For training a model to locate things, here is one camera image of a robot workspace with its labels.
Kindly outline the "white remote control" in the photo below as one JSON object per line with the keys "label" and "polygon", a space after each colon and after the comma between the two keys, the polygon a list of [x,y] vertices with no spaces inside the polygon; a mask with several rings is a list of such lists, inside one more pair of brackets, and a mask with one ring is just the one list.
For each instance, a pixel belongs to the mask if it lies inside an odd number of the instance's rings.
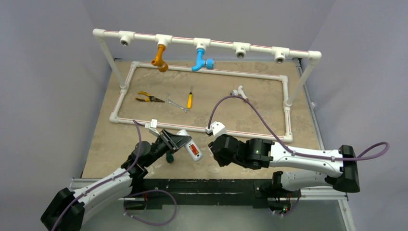
{"label": "white remote control", "polygon": [[191,156],[191,158],[194,161],[201,160],[202,157],[203,157],[203,154],[202,154],[200,148],[198,147],[198,145],[192,139],[192,136],[190,136],[185,129],[182,129],[182,130],[178,131],[177,135],[190,137],[190,141],[188,141],[183,147],[186,149],[186,151],[189,153],[189,155]]}

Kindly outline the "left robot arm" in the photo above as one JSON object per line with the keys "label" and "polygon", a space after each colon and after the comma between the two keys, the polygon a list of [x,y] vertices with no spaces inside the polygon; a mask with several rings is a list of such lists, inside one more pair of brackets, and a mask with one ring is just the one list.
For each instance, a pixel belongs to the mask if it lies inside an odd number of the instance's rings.
{"label": "left robot arm", "polygon": [[41,222],[49,231],[78,231],[89,218],[119,198],[141,196],[146,199],[147,194],[160,192],[156,188],[146,189],[147,167],[181,148],[193,157],[202,158],[201,150],[184,129],[177,134],[164,129],[153,143],[140,140],[127,160],[110,175],[77,190],[58,191],[42,214]]}

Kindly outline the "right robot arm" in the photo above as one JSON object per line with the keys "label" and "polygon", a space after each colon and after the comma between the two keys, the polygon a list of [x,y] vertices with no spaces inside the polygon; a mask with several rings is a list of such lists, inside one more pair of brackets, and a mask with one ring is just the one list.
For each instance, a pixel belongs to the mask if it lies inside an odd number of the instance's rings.
{"label": "right robot arm", "polygon": [[342,145],[337,150],[313,150],[296,148],[295,152],[308,152],[304,157],[292,154],[266,139],[250,139],[242,142],[223,134],[208,144],[213,158],[221,166],[230,163],[243,168],[258,170],[268,167],[291,167],[295,172],[275,172],[270,183],[271,192],[281,196],[301,188],[332,186],[344,193],[360,192],[358,168],[354,149]]}

